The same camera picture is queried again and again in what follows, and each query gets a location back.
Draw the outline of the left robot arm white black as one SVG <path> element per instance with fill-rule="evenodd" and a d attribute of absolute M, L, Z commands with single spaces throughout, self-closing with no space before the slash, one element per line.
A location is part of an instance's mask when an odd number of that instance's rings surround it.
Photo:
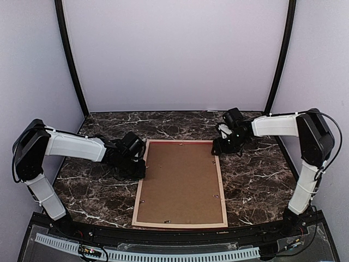
<path fill-rule="evenodd" d="M 44 124 L 35 118 L 20 134 L 12 147 L 12 175 L 16 183 L 24 183 L 45 213 L 56 222 L 55 228 L 65 238 L 77 233 L 69 211 L 46 174 L 49 158 L 78 158 L 106 164 L 119 171 L 122 178 L 140 180 L 146 175 L 144 155 L 146 143 L 135 133 L 110 140 L 101 134 L 81 135 Z"/>

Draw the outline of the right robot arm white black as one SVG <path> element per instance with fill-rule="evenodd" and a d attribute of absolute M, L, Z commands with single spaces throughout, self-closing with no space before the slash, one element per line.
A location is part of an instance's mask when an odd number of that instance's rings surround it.
<path fill-rule="evenodd" d="M 242 154 L 242 149 L 254 137 L 292 136 L 297 137 L 300 147 L 302 168 L 294 194 L 288 203 L 287 212 L 297 216 L 309 207 L 323 174 L 332 165 L 337 154 L 332 154 L 335 137 L 327 124 L 338 123 L 317 108 L 307 111 L 269 114 L 246 118 L 233 108 L 222 116 L 223 122 L 215 128 L 219 137 L 213 140 L 211 154 Z"/>

